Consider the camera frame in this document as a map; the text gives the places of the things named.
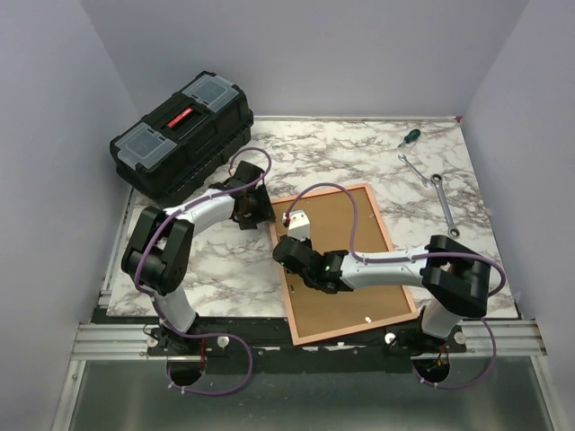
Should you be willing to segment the red wooden picture frame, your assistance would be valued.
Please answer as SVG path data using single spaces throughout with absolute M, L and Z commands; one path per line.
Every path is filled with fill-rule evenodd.
M 358 205 L 356 251 L 393 251 L 371 187 L 360 183 L 349 185 L 347 190 Z M 304 210 L 309 218 L 315 251 L 349 248 L 353 207 L 344 192 L 334 188 L 315 189 L 298 200 L 293 207 L 296 210 Z M 288 274 L 283 268 L 279 277 L 296 346 L 409 321 L 418 315 L 406 286 L 368 286 L 332 295 L 307 287 L 300 277 Z

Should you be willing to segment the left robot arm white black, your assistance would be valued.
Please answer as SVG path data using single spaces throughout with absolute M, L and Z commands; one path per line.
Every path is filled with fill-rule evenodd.
M 168 329 L 168 343 L 181 355 L 199 344 L 193 328 L 198 313 L 181 283 L 186 275 L 193 239 L 215 224 L 231 220 L 252 230 L 275 219 L 264 184 L 267 172 L 239 162 L 227 180 L 210 186 L 201 196 L 160 209 L 146 207 L 140 214 L 121 260 L 138 292 L 147 295 Z

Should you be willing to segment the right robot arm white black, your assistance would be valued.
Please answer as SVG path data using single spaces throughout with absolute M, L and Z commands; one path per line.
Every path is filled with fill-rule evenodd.
M 371 286 L 427 289 L 433 300 L 413 330 L 415 345 L 426 352 L 443 345 L 463 318 L 480 319 L 487 312 L 490 262 L 445 235 L 433 235 L 415 249 L 378 253 L 320 253 L 308 240 L 283 235 L 272 258 L 306 286 L 326 294 Z

